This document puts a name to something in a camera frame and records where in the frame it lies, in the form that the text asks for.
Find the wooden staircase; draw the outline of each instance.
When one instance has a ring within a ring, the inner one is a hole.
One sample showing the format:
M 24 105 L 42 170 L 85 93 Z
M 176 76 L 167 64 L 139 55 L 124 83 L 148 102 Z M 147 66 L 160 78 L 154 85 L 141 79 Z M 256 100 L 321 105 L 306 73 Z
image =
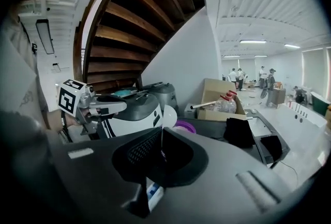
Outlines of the wooden staircase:
M 204 0 L 103 0 L 88 36 L 82 80 L 99 93 L 141 85 L 147 65 L 204 5 Z

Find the plastic bottle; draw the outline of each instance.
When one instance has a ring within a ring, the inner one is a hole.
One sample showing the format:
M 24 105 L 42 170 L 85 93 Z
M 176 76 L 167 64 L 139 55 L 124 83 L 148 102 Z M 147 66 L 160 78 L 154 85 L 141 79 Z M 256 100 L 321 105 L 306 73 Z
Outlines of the plastic bottle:
M 229 98 L 229 113 L 234 114 L 237 111 L 237 104 L 233 99 L 233 95 L 237 95 L 237 93 L 233 91 L 227 92 L 227 97 Z
M 214 111 L 228 113 L 229 112 L 229 99 L 227 97 L 221 95 L 220 98 L 215 103 Z

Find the purple object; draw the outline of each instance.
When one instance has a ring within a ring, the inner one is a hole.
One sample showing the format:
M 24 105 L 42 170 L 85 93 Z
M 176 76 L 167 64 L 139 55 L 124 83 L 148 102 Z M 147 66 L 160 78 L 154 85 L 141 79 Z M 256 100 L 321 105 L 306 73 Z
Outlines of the purple object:
M 174 127 L 184 127 L 189 132 L 196 134 L 196 129 L 188 122 L 185 121 L 177 121 Z

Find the rice cooker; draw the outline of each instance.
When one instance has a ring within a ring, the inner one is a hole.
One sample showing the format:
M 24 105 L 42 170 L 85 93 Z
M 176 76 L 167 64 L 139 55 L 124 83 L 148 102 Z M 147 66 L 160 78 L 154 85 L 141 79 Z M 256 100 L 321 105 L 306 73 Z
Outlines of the rice cooker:
M 150 94 L 155 95 L 155 97 L 159 100 L 162 111 L 164 111 L 164 106 L 167 104 L 175 109 L 177 114 L 179 114 L 176 92 L 172 84 L 164 84 L 160 82 L 145 86 L 143 87 L 143 90 L 147 90 Z
M 162 125 L 163 115 L 158 99 L 149 93 L 139 93 L 126 99 L 126 110 L 105 120 L 103 128 L 108 138 L 139 132 Z

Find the cardboard box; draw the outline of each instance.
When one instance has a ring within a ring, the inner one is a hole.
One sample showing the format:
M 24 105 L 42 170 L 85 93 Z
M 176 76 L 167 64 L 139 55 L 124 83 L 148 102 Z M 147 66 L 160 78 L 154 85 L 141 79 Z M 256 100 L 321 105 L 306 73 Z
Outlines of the cardboard box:
M 220 95 L 226 95 L 228 91 L 236 91 L 235 85 L 232 82 L 220 81 L 214 79 L 205 79 L 205 85 L 202 95 L 201 103 L 216 101 Z M 214 112 L 210 110 L 199 109 L 198 119 L 212 120 L 212 121 L 226 121 L 228 118 L 236 118 L 246 120 L 245 111 L 237 96 L 234 97 L 237 104 L 237 111 L 235 114 Z
M 327 120 L 327 127 L 331 129 L 331 111 L 327 110 L 325 114 L 325 119 Z

